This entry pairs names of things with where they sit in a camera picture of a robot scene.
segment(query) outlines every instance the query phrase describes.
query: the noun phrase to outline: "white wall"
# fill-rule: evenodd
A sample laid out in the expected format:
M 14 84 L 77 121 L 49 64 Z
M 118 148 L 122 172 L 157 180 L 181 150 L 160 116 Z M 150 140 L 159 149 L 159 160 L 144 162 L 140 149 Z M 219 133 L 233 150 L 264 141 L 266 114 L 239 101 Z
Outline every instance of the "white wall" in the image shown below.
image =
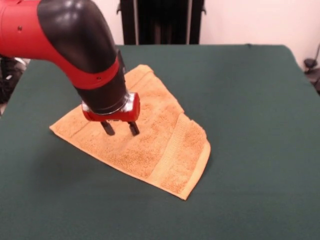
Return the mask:
M 94 1 L 122 45 L 120 0 Z M 200 44 L 283 44 L 302 67 L 320 42 L 320 0 L 205 0 L 205 7 Z

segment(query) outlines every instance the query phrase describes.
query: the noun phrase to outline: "orange towel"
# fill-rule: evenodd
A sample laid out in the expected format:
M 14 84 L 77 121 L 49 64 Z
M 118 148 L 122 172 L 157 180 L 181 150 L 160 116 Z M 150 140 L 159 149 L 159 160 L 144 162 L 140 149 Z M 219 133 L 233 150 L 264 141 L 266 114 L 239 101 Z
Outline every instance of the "orange towel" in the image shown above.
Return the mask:
M 125 75 L 127 88 L 138 92 L 140 134 L 126 122 L 111 122 L 114 136 L 99 122 L 88 122 L 81 106 L 50 126 L 59 137 L 134 178 L 186 200 L 208 162 L 206 132 L 185 114 L 153 70 L 139 65 Z

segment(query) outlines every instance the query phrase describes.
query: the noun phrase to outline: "green tablecloth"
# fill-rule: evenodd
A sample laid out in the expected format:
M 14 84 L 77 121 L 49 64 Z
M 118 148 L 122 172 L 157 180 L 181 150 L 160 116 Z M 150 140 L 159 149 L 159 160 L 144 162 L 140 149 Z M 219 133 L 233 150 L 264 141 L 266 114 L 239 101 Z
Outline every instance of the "green tablecloth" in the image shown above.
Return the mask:
M 32 61 L 0 119 L 0 240 L 318 240 L 319 96 L 283 46 L 123 46 L 207 132 L 187 201 L 50 130 L 80 99 Z

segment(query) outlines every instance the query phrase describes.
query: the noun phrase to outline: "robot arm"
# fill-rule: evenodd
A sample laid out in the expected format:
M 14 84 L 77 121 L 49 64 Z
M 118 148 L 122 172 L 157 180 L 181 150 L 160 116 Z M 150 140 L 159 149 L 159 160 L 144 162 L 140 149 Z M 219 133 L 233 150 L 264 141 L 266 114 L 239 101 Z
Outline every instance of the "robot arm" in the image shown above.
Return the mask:
M 109 26 L 91 0 L 0 0 L 0 55 L 46 60 L 69 78 L 89 121 L 128 122 L 133 135 L 140 114 L 128 92 L 124 64 Z

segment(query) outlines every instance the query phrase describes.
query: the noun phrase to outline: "black cable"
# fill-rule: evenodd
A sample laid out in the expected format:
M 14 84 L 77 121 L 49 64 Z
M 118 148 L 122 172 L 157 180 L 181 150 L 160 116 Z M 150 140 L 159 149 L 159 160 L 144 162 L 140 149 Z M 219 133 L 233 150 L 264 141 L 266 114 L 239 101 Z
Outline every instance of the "black cable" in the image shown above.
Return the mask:
M 317 60 L 317 59 L 318 59 L 319 52 L 320 52 L 320 43 L 319 43 L 319 45 L 318 45 L 318 50 L 316 51 L 316 55 L 315 55 L 314 60 Z

